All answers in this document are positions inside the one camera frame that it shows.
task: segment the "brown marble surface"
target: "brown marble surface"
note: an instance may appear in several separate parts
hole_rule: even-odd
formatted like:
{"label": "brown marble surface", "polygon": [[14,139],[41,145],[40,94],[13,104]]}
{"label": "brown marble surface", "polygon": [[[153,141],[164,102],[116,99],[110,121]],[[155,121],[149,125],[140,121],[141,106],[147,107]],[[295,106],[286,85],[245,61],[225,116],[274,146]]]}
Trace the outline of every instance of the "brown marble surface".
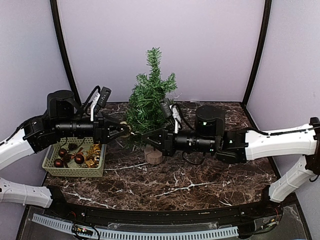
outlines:
{"label": "brown marble surface", "polygon": [[[185,117],[193,123],[197,107],[209,104],[226,111],[227,130],[250,126],[239,103],[201,102],[181,104]],[[104,111],[123,119],[126,103],[109,103]],[[193,153],[189,157],[200,157]],[[103,177],[54,177],[44,185],[59,186],[70,203],[85,206],[141,211],[185,211],[257,202],[261,191],[276,180],[267,158],[247,163],[225,164],[207,157],[202,165],[190,165],[181,152],[159,165],[146,163],[144,152],[126,147],[118,138],[107,146]]]}

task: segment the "green plastic basket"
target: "green plastic basket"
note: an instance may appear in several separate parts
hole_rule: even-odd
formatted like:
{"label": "green plastic basket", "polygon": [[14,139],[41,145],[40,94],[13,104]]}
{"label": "green plastic basket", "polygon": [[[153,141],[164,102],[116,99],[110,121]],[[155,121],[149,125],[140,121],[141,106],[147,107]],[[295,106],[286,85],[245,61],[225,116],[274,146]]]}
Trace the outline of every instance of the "green plastic basket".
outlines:
{"label": "green plastic basket", "polygon": [[80,146],[80,148],[83,148],[83,151],[87,151],[90,149],[92,144],[94,143],[92,137],[86,137],[83,139],[78,139],[76,137],[68,137],[67,143],[65,144],[66,139],[62,138],[60,142],[51,145],[44,157],[42,168],[45,169],[47,172],[49,172],[52,176],[56,177],[83,177],[83,178],[99,178],[102,177],[104,174],[104,165],[105,165],[105,155],[106,155],[106,145],[103,144],[101,147],[101,154],[100,154],[100,161],[98,167],[94,168],[81,168],[78,164],[75,163],[74,160],[71,160],[68,163],[69,168],[63,167],[58,168],[54,166],[55,159],[60,158],[58,155],[58,151],[61,148],[61,145],[65,145],[67,148],[68,144],[83,144]]}

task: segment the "wooden slice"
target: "wooden slice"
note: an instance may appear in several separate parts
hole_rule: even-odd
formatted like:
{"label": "wooden slice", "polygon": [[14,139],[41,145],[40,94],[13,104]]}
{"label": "wooden slice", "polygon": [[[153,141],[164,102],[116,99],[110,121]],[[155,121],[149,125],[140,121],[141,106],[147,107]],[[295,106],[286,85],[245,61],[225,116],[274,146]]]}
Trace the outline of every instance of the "wooden slice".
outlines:
{"label": "wooden slice", "polygon": [[154,150],[154,147],[150,145],[147,145],[144,149],[144,158],[148,163],[153,165],[160,164],[164,160],[162,152],[158,149]]}

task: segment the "robotic arm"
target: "robotic arm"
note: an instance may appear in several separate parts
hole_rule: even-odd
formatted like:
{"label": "robotic arm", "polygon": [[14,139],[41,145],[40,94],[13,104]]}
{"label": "robotic arm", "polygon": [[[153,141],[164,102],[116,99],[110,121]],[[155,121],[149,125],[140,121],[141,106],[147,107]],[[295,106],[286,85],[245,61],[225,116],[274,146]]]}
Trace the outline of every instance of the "robotic arm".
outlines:
{"label": "robotic arm", "polygon": [[[90,105],[89,100],[95,90],[98,90],[98,93]],[[87,101],[79,106],[72,91],[50,93],[47,96],[46,112],[23,122],[10,137],[0,143],[0,170],[25,156],[46,149],[61,138],[93,137],[95,144],[107,144],[119,136],[127,135],[128,126],[98,112],[106,106],[110,94],[109,88],[100,89],[97,86]],[[89,107],[90,116],[85,116]],[[61,199],[61,196],[56,187],[28,186],[0,178],[0,203],[21,203],[48,208],[55,199]]]}
{"label": "robotic arm", "polygon": [[302,126],[259,131],[254,128],[239,131],[225,131],[225,113],[212,106],[204,105],[196,110],[194,127],[183,117],[179,105],[160,103],[164,117],[173,122],[172,107],[178,107],[181,119],[190,130],[176,131],[176,127],[167,126],[144,134],[144,141],[164,156],[172,156],[177,150],[182,151],[182,158],[187,154],[200,152],[211,154],[215,159],[227,164],[245,163],[263,157],[300,154],[298,162],[279,180],[268,186],[268,200],[282,202],[290,193],[299,188],[310,177],[320,175],[320,121],[312,117],[310,123]]}

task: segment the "dark red bauble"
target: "dark red bauble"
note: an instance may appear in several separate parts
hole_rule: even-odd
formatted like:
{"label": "dark red bauble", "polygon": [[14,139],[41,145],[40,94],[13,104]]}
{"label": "dark red bauble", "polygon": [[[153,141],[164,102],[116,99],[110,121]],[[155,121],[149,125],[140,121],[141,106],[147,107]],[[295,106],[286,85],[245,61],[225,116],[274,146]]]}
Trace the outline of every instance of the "dark red bauble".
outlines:
{"label": "dark red bauble", "polygon": [[82,155],[82,154],[77,154],[75,155],[74,157],[74,161],[77,163],[77,164],[83,164],[85,162],[85,157]]}
{"label": "dark red bauble", "polygon": [[64,161],[62,161],[60,158],[57,158],[56,160],[54,160],[53,164],[56,168],[63,168],[64,167]]}
{"label": "dark red bauble", "polygon": [[60,158],[63,158],[67,154],[67,152],[68,151],[66,149],[60,148],[59,152],[58,152],[58,155],[60,156]]}

